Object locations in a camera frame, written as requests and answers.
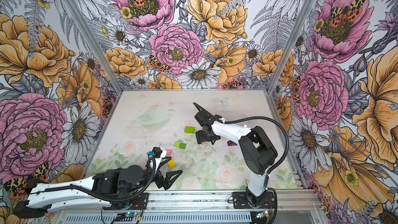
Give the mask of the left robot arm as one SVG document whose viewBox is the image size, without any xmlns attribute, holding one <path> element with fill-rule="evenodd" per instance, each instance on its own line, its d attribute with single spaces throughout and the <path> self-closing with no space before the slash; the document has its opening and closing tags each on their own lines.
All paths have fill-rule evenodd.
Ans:
<svg viewBox="0 0 398 224">
<path fill-rule="evenodd" d="M 171 157 L 150 156 L 145 169 L 132 165 L 65 183 L 47 184 L 29 179 L 25 197 L 15 205 L 13 213 L 19 218 L 31 219 L 68 208 L 143 211 L 149 199 L 146 190 L 150 184 L 168 190 L 182 174 L 177 170 L 162 175 L 160 168 L 171 160 Z"/>
</svg>

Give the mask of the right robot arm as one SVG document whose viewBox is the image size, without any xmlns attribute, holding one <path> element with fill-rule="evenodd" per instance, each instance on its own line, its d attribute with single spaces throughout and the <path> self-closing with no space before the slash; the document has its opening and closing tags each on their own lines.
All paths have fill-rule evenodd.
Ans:
<svg viewBox="0 0 398 224">
<path fill-rule="evenodd" d="M 269 175 L 284 161 L 286 153 L 278 157 L 277 149 L 260 126 L 248 128 L 237 124 L 256 119 L 266 120 L 285 132 L 283 126 L 274 119 L 263 116 L 226 121 L 221 116 L 214 116 L 206 110 L 200 110 L 194 118 L 202 127 L 195 133 L 198 144 L 206 142 L 214 144 L 215 141 L 225 138 L 240 147 L 244 162 L 251 171 L 246 198 L 251 207 L 259 207 L 270 190 L 268 188 Z"/>
</svg>

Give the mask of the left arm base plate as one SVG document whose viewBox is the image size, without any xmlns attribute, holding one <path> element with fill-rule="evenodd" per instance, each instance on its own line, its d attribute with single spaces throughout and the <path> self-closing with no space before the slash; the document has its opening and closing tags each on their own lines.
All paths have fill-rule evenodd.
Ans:
<svg viewBox="0 0 398 224">
<path fill-rule="evenodd" d="M 110 207 L 105 207 L 104 210 L 145 210 L 148 204 L 149 193 L 142 193 L 137 198 L 124 202 L 112 204 Z"/>
</svg>

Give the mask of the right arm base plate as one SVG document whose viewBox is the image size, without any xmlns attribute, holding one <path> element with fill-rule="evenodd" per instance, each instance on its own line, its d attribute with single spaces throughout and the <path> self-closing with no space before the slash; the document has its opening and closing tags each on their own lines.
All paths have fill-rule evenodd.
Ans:
<svg viewBox="0 0 398 224">
<path fill-rule="evenodd" d="M 232 204 L 235 209 L 272 209 L 277 204 L 277 196 L 271 189 L 259 197 L 249 191 L 235 191 L 232 192 Z"/>
</svg>

